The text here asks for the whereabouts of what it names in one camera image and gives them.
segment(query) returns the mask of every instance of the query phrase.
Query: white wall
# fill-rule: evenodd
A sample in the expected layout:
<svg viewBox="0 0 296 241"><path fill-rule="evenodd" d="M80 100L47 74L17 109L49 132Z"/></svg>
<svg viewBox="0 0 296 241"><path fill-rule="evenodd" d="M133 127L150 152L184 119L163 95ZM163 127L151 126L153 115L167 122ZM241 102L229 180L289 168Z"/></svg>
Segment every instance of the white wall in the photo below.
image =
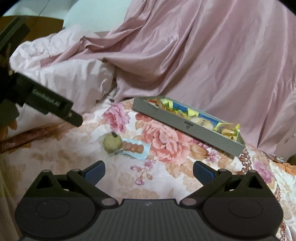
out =
<svg viewBox="0 0 296 241"><path fill-rule="evenodd" d="M64 27L79 24L89 31L110 31L124 21L130 3L131 0L78 0L64 19Z"/></svg>
<svg viewBox="0 0 296 241"><path fill-rule="evenodd" d="M4 16L30 15L65 19L71 6L77 0L20 0Z"/></svg>

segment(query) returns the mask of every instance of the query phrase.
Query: gray cardboard box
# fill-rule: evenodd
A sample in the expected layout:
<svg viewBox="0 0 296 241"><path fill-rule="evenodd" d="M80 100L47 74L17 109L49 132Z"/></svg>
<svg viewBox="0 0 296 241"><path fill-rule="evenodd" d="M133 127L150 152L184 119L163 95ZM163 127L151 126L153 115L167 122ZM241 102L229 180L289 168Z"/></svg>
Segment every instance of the gray cardboard box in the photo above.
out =
<svg viewBox="0 0 296 241"><path fill-rule="evenodd" d="M212 146L215 146L230 155L233 156L239 156L242 152L242 150L245 147L244 140L242 137L239 135L237 142L228 139L227 137L224 137L223 135L206 129L202 127L201 125L195 124L189 120L186 120L180 116L177 116L173 113L170 113L166 110L163 110L161 108L158 108L156 106L153 106L152 104L148 103L148 100L155 99L155 98L160 98L160 99L168 99L172 100L173 102L183 105L184 107L190 108L192 110L198 111L201 114L205 114L213 119L218 120L219 122L224 122L215 116L212 116L204 111L194 109L191 106L184 105L178 101L175 101L173 99L170 99L165 96L149 96L149 97L136 97L133 102L133 109L137 112L143 113L147 116L152 117L153 119L160 121L168 126L171 126L177 130L180 130L192 137L195 137L197 139L200 139Z"/></svg>

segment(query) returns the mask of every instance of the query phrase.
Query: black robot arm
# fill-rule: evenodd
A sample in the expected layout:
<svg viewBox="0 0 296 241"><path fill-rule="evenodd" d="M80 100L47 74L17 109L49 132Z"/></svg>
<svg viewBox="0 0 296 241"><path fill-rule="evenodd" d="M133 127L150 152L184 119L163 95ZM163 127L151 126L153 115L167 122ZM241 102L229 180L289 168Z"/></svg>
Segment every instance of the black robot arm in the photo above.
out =
<svg viewBox="0 0 296 241"><path fill-rule="evenodd" d="M193 174L204 186L180 204L174 199L119 204L95 187L104 174L102 161L65 175L42 171L15 212L22 241L277 240L283 211L254 170L232 175L197 161Z"/></svg>

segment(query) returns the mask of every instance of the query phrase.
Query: human hand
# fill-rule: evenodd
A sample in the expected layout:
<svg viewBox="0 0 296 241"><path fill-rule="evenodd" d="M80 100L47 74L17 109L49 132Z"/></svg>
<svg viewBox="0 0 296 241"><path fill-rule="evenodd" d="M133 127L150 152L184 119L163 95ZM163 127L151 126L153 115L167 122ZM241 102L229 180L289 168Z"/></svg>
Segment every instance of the human hand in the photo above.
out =
<svg viewBox="0 0 296 241"><path fill-rule="evenodd" d="M14 120L8 126L0 126L0 141L3 141L8 135L8 129L11 128L12 130L17 129L17 121Z"/></svg>

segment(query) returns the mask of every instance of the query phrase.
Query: yellow snack wrapper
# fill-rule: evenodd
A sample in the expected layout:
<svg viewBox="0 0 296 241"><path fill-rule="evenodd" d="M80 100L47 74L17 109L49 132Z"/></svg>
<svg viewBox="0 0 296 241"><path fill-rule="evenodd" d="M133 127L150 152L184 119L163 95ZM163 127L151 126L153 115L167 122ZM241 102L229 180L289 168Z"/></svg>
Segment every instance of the yellow snack wrapper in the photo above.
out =
<svg viewBox="0 0 296 241"><path fill-rule="evenodd" d="M237 124L236 126L234 126L234 124L232 123L219 122L213 128L213 131L216 131L231 140L237 141L237 137L240 132L240 124Z"/></svg>
<svg viewBox="0 0 296 241"><path fill-rule="evenodd" d="M173 110L171 110L170 108L168 108L167 106L165 106L165 104L163 104L163 102L161 101L161 99L156 99L156 104L159 108L173 112Z"/></svg>
<svg viewBox="0 0 296 241"><path fill-rule="evenodd" d="M171 100L164 99L163 104L167 104L167 103L168 103L168 107L173 108L174 103Z"/></svg>
<svg viewBox="0 0 296 241"><path fill-rule="evenodd" d="M188 116L192 117L192 116L198 116L198 112L195 111L195 110L191 110L191 109L188 109Z"/></svg>
<svg viewBox="0 0 296 241"><path fill-rule="evenodd" d="M174 110L174 113L178 116L181 116L183 118L185 118L186 120L190 120L191 117L189 117L188 115L186 115L183 111L181 110Z"/></svg>

